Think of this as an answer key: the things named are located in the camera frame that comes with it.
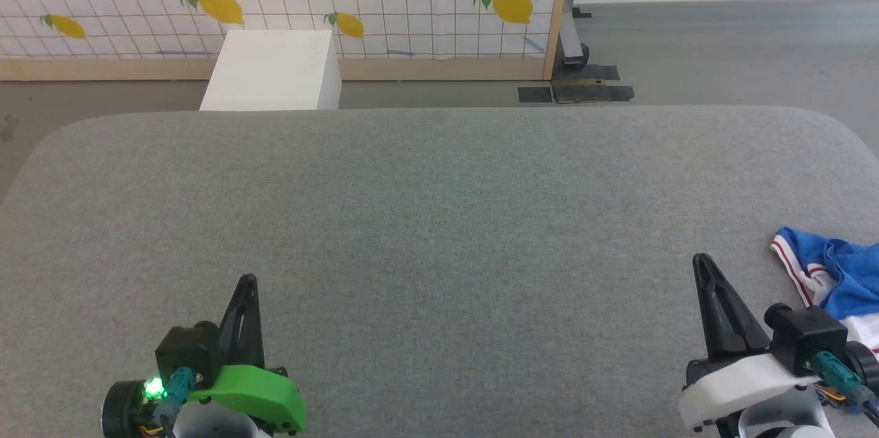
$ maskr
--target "yellow lemon print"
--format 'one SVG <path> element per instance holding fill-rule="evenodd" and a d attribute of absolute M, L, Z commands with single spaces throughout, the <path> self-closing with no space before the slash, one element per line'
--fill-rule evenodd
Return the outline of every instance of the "yellow lemon print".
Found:
<path fill-rule="evenodd" d="M 221 23 L 229 23 L 233 25 L 244 25 L 244 12 L 236 0 L 186 0 L 192 9 L 198 9 L 201 3 L 201 9 L 211 18 Z"/>
<path fill-rule="evenodd" d="M 330 26 L 339 25 L 339 31 L 354 38 L 363 38 L 363 23 L 360 19 L 345 12 L 333 12 L 323 16 L 323 22 L 329 20 Z"/>
<path fill-rule="evenodd" d="M 531 0 L 493 0 L 495 5 L 495 13 L 500 19 L 508 23 L 518 23 L 527 25 L 531 22 L 531 11 L 534 6 Z M 486 9 L 492 0 L 481 0 Z"/>
<path fill-rule="evenodd" d="M 52 14 L 47 14 L 45 16 L 40 16 L 40 23 L 50 28 L 54 28 L 58 30 L 60 34 L 69 36 L 70 38 L 85 40 L 85 31 L 82 26 L 73 19 L 68 18 L 68 16 L 53 16 Z"/>

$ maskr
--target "white pedestal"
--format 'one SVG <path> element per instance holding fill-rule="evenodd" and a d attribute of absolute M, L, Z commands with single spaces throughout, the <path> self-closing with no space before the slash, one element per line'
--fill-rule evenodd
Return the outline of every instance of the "white pedestal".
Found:
<path fill-rule="evenodd" d="M 200 110 L 339 108 L 341 90 L 332 32 L 232 30 Z"/>

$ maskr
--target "concrete floor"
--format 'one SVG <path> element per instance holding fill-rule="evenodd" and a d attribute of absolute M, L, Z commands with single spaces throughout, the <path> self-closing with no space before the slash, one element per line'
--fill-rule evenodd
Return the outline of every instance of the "concrete floor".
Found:
<path fill-rule="evenodd" d="M 631 104 L 775 104 L 816 110 L 879 154 L 879 1 L 589 8 L 592 63 L 617 65 Z M 54 129 L 111 113 L 197 110 L 206 82 L 0 84 L 0 198 Z M 346 82 L 342 108 L 518 106 L 539 82 Z M 618 104 L 621 110 L 626 104 Z M 12 129 L 4 138 L 4 117 Z"/>

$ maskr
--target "gray table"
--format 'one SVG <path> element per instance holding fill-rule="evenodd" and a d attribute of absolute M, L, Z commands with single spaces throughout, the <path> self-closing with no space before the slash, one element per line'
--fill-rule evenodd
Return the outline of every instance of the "gray table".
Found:
<path fill-rule="evenodd" d="M 0 207 L 0 435 L 98 436 L 109 385 L 255 273 L 307 436 L 691 436 L 693 253 L 758 316 L 795 304 L 773 233 L 875 242 L 877 189 L 848 129 L 795 109 L 78 122 Z"/>

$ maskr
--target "folded clothing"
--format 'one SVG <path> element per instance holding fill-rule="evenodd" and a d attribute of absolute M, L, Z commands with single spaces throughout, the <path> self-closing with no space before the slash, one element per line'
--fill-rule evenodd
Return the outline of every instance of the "folded clothing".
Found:
<path fill-rule="evenodd" d="M 879 244 L 782 227 L 770 249 L 807 306 L 821 306 L 848 328 L 848 339 L 879 350 Z"/>

